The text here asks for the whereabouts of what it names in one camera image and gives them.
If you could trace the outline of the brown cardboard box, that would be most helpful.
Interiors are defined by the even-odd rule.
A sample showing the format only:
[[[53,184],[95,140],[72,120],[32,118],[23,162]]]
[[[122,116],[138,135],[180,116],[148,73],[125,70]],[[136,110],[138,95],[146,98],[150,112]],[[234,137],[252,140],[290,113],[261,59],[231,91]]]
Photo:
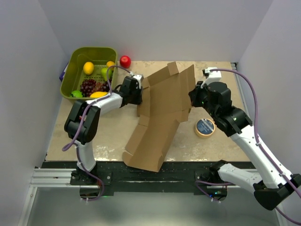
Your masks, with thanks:
[[[176,62],[144,78],[139,121],[125,151],[123,162],[133,168],[159,172],[179,124],[188,120],[189,92],[195,86],[194,66],[179,71]]]

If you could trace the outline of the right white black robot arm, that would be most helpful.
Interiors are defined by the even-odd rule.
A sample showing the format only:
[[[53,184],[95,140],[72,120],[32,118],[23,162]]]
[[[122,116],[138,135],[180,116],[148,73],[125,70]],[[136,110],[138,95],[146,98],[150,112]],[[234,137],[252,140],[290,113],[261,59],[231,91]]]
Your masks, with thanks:
[[[206,85],[198,81],[189,92],[193,107],[203,107],[217,128],[230,137],[247,155],[258,171],[254,175],[220,160],[202,177],[207,184],[228,182],[252,193],[257,202],[267,210],[275,209],[301,185],[300,174],[293,174],[284,167],[254,134],[254,125],[248,115],[232,105],[231,91],[223,82]]]

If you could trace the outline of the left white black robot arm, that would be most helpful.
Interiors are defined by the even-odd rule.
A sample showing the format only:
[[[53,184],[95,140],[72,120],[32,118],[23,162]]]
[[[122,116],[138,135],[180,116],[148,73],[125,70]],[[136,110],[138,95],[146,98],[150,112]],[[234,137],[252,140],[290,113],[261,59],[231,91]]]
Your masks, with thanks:
[[[141,104],[142,81],[143,76],[140,74],[126,76],[122,84],[109,89],[102,97],[88,101],[77,100],[73,104],[64,125],[64,131],[71,141],[63,146],[62,151],[67,151],[73,145],[76,148],[77,168],[71,174],[76,180],[87,185],[101,184],[92,147],[100,116],[127,104]]]

